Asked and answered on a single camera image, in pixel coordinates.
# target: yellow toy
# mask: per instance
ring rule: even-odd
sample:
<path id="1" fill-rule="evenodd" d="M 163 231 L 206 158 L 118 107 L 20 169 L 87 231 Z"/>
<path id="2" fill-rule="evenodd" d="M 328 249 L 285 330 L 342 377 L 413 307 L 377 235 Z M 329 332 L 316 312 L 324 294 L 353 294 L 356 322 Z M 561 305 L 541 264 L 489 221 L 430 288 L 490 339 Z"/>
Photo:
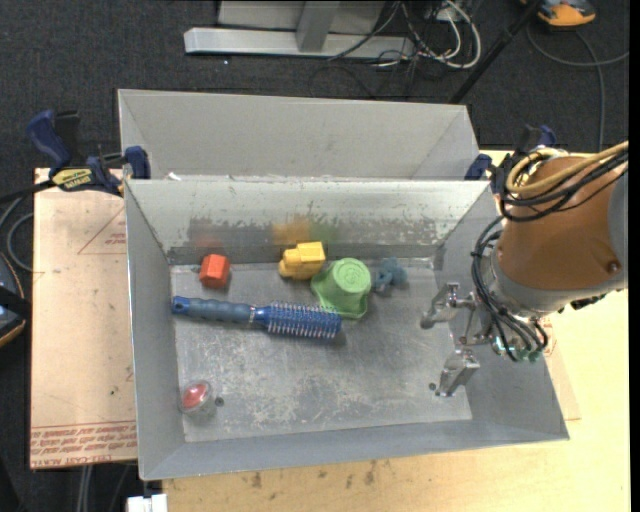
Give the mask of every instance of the yellow toy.
<path id="1" fill-rule="evenodd" d="M 282 277 L 292 279 L 311 279 L 324 265 L 326 260 L 322 242 L 305 242 L 296 245 L 295 249 L 287 249 L 278 265 Z"/>

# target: small red object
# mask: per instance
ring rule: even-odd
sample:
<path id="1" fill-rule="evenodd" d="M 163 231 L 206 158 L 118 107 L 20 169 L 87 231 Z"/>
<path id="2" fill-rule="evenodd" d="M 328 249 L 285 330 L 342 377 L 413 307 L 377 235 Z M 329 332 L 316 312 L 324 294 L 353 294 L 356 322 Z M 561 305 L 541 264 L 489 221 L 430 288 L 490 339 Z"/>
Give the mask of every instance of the small red object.
<path id="1" fill-rule="evenodd" d="M 205 383 L 199 382 L 187 387 L 182 393 L 182 409 L 190 411 L 202 404 L 209 394 L 209 388 Z"/>
<path id="2" fill-rule="evenodd" d="M 202 260 L 200 282 L 208 288 L 222 288 L 229 277 L 229 260 L 220 254 L 209 254 Z"/>

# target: green plastic cup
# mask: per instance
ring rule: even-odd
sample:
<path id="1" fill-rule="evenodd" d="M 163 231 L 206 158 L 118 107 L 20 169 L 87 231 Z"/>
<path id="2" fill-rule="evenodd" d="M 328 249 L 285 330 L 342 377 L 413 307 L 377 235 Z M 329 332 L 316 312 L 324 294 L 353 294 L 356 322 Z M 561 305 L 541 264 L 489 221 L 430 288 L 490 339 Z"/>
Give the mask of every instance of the green plastic cup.
<path id="1" fill-rule="evenodd" d="M 311 279 L 311 289 L 320 303 L 345 318 L 361 318 L 367 312 L 371 272 L 355 258 L 334 261 Z"/>

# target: cardboard sheet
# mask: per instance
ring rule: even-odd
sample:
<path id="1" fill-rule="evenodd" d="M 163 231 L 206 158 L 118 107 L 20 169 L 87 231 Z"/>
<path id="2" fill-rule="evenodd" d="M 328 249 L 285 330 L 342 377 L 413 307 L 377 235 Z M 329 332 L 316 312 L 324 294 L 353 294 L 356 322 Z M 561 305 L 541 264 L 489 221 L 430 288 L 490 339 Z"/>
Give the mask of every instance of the cardboard sheet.
<path id="1" fill-rule="evenodd" d="M 35 196 L 32 469 L 137 457 L 124 202 Z"/>

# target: orange cube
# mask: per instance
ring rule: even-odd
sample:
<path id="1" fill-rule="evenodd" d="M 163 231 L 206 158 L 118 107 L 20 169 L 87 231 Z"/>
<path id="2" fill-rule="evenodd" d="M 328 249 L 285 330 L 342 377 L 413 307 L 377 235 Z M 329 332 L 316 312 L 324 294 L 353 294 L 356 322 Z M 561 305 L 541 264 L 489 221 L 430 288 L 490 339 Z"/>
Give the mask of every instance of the orange cube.
<path id="1" fill-rule="evenodd" d="M 223 288 L 227 284 L 230 266 L 226 256 L 205 256 L 200 267 L 200 282 L 208 288 Z"/>

